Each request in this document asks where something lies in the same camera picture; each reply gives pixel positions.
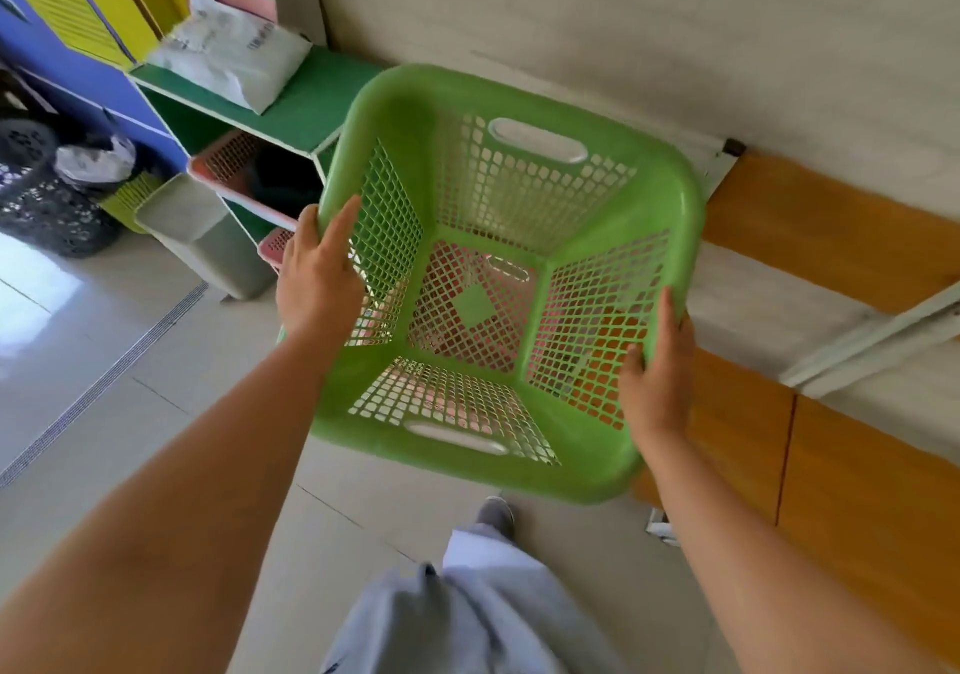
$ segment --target hand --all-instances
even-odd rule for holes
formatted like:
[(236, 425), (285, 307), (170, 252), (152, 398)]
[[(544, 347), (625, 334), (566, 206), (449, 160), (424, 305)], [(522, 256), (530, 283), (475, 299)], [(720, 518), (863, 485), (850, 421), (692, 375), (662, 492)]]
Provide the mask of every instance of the hand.
[(670, 287), (660, 293), (657, 314), (656, 351), (650, 367), (644, 369), (642, 349), (632, 345), (620, 368), (620, 407), (641, 452), (657, 437), (682, 435), (693, 400), (693, 322), (687, 315), (679, 326), (674, 321)]
[(331, 349), (350, 337), (366, 296), (348, 258), (359, 214), (360, 196), (355, 195), (330, 221), (321, 240), (317, 204), (300, 212), (296, 233), (283, 249), (276, 285), (280, 321), (289, 336), (318, 340)]

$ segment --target yellow poster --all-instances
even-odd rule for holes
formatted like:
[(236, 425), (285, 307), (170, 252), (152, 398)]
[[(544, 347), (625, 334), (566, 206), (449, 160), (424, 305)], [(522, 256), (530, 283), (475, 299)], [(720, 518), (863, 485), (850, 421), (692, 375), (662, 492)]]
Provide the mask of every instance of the yellow poster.
[(126, 68), (132, 64), (88, 0), (27, 1), (70, 49), (117, 67)]

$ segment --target shoe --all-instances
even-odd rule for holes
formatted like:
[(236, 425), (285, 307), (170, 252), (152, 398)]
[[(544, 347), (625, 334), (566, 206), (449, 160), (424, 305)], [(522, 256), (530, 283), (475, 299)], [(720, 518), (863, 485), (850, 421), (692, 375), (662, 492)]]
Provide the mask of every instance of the shoe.
[(517, 531), (517, 518), (510, 509), (507, 500), (503, 497), (487, 497), (483, 506), (477, 512), (476, 521), (483, 525), (490, 525), (510, 542), (514, 541)]

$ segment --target gray plastic bin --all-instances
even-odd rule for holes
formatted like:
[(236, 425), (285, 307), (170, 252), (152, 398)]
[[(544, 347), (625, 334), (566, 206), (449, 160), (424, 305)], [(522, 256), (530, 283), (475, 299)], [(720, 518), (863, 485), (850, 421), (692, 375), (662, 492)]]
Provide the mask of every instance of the gray plastic bin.
[(186, 173), (144, 201), (136, 222), (202, 279), (237, 299), (256, 297), (277, 279), (220, 197)]

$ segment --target metal floor strip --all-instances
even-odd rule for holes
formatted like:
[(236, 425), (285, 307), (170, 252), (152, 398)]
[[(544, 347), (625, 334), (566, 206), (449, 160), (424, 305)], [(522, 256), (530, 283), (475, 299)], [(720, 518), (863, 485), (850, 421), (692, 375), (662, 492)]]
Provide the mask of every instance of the metal floor strip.
[(150, 328), (147, 333), (140, 338), (133, 346), (124, 353), (120, 359), (114, 363), (109, 370), (104, 373), (83, 395), (74, 401), (70, 407), (64, 411), (60, 417), (54, 421), (47, 430), (35, 438), (33, 442), (11, 462), (3, 472), (0, 472), (0, 489), (3, 489), (10, 482), (33, 463), (41, 452), (50, 444), (57, 440), (67, 426), (77, 420), (81, 413), (86, 411), (93, 402), (102, 396), (114, 382), (124, 374), (124, 372), (136, 363), (144, 353), (150, 349), (150, 346), (157, 342), (172, 328), (186, 312), (200, 301), (210, 285), (206, 282), (200, 282), (197, 287), (189, 292), (184, 299), (174, 305), (174, 308), (164, 315), (160, 321)]

